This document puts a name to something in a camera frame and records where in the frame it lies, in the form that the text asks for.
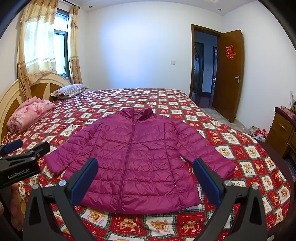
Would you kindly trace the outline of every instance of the window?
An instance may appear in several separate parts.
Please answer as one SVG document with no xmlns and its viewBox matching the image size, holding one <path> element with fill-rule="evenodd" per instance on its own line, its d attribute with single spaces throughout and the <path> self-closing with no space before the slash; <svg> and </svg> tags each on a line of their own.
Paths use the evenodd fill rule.
<svg viewBox="0 0 296 241">
<path fill-rule="evenodd" d="M 57 10 L 54 19 L 54 58 L 57 65 L 57 74 L 69 77 L 69 62 L 67 48 L 67 25 L 68 15 Z"/>
</svg>

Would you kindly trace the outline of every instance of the door handle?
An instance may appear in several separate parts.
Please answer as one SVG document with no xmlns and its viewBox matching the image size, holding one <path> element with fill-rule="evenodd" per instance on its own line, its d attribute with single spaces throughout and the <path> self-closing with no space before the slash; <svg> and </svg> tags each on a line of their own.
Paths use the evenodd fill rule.
<svg viewBox="0 0 296 241">
<path fill-rule="evenodd" d="M 283 130 L 287 130 L 282 124 L 279 123 L 279 126 L 283 129 Z"/>
<path fill-rule="evenodd" d="M 234 77 L 234 78 L 236 78 L 237 79 L 237 83 L 239 83 L 239 76 L 238 77 Z"/>
</svg>

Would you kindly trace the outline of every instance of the beige curtain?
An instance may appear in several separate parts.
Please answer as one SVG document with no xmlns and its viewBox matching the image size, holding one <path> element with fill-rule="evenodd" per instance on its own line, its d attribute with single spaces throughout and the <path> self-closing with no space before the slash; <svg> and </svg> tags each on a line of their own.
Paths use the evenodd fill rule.
<svg viewBox="0 0 296 241">
<path fill-rule="evenodd" d="M 32 0 L 24 9 L 17 49 L 17 76 L 22 99 L 32 97 L 30 87 L 50 72 L 54 59 L 54 18 L 58 0 Z"/>
<path fill-rule="evenodd" d="M 78 59 L 78 7 L 72 6 L 68 21 L 68 56 L 72 84 L 82 84 Z"/>
</svg>

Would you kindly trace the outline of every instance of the wooden drawer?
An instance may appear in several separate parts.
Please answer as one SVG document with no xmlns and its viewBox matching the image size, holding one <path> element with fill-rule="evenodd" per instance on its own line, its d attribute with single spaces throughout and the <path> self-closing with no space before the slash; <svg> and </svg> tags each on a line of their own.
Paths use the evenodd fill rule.
<svg viewBox="0 0 296 241">
<path fill-rule="evenodd" d="M 275 131 L 275 133 L 281 136 L 285 142 L 289 141 L 291 132 L 294 131 L 293 125 L 278 113 L 274 116 L 271 128 Z"/>
<path fill-rule="evenodd" d="M 296 150 L 296 132 L 294 132 L 293 136 L 292 136 L 292 140 L 290 142 L 290 145 L 292 146 L 292 148 L 294 150 Z"/>
<path fill-rule="evenodd" d="M 272 147 L 281 157 L 285 157 L 290 151 L 290 146 L 273 129 L 270 129 L 265 143 Z"/>
</svg>

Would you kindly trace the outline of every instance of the wall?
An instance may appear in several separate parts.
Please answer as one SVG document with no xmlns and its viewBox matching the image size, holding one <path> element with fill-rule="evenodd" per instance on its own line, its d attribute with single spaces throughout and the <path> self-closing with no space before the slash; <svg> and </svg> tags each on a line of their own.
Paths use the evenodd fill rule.
<svg viewBox="0 0 296 241">
<path fill-rule="evenodd" d="M 20 12 L 0 39 L 0 96 L 17 80 L 17 43 L 20 33 Z"/>
<path fill-rule="evenodd" d="M 296 50 L 279 22 L 259 1 L 224 16 L 225 32 L 241 29 L 245 68 L 237 119 L 269 131 L 274 107 L 288 106 L 296 93 Z"/>
<path fill-rule="evenodd" d="M 195 31 L 194 41 L 204 44 L 204 74 L 202 92 L 210 93 L 213 79 L 214 47 L 217 47 L 217 37 Z"/>
<path fill-rule="evenodd" d="M 70 10 L 70 6 L 59 2 L 58 8 L 65 11 Z M 17 43 L 20 34 L 20 19 L 22 11 L 12 20 L 0 39 L 0 96 L 2 96 L 9 86 L 17 80 Z M 78 53 L 80 58 L 80 69 L 82 80 L 88 85 L 87 57 L 86 57 L 86 31 L 87 13 L 79 10 L 79 31 L 78 31 Z"/>
<path fill-rule="evenodd" d="M 222 16 L 170 2 L 115 5 L 88 17 L 91 89 L 175 88 L 189 95 L 191 24 L 223 31 Z"/>
</svg>

